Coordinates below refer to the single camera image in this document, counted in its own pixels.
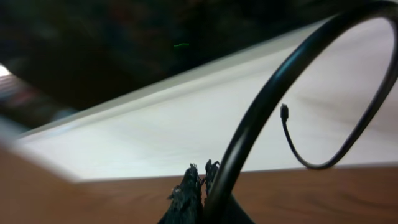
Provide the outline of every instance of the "white panel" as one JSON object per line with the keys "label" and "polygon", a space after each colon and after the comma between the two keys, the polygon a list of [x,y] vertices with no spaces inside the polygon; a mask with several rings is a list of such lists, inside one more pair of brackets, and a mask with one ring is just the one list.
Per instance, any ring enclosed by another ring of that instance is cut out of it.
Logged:
{"label": "white panel", "polygon": [[[244,63],[26,136],[16,150],[50,161],[78,180],[182,175],[190,162],[204,173],[208,159],[221,160],[248,106],[295,48],[292,37],[301,41],[313,28],[264,44],[278,43],[279,51],[270,54],[260,45],[242,53],[256,53]],[[325,162],[341,146],[380,84],[392,43],[386,21],[361,24],[322,53],[289,90],[282,102],[289,105],[290,134],[304,158]],[[398,161],[397,88],[340,164]],[[243,170],[297,167],[277,108]]]}

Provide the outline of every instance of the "green line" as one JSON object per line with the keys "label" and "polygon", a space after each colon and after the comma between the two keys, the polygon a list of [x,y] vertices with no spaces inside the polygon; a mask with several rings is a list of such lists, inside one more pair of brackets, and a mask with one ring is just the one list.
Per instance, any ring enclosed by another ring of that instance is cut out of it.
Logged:
{"label": "green line", "polygon": [[189,44],[182,43],[182,44],[174,45],[174,47],[181,47],[181,46],[188,46],[188,45],[189,45]]}

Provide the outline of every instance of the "cable tip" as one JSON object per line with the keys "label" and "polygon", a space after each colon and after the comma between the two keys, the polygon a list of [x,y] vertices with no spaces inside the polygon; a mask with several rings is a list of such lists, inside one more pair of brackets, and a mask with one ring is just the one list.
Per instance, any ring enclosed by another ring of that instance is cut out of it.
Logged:
{"label": "cable tip", "polygon": [[282,118],[283,122],[286,122],[289,118],[289,108],[284,103],[282,103],[282,106],[280,107],[280,118]]}

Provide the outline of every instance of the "black hose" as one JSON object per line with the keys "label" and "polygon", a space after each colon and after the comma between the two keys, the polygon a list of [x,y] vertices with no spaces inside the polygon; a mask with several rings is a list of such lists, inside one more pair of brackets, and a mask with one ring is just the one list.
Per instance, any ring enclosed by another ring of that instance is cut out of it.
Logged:
{"label": "black hose", "polygon": [[394,86],[398,76],[397,28],[398,6],[377,1],[334,17],[308,37],[271,76],[240,122],[220,164],[214,186],[203,211],[204,223],[220,223],[233,186],[254,142],[280,99],[308,65],[335,39],[351,27],[377,17],[387,19],[394,30],[394,51],[391,62],[371,104],[343,144],[338,155],[315,169],[324,169],[338,162],[359,138]]}

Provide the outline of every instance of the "wood grain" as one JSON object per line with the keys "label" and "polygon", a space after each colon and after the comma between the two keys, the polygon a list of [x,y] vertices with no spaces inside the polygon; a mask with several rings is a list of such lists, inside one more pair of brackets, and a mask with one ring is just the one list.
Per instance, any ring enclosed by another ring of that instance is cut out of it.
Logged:
{"label": "wood grain", "polygon": [[[234,195],[257,223],[398,223],[397,173],[397,167],[247,172]],[[0,151],[0,223],[155,223],[180,179],[71,184]]]}

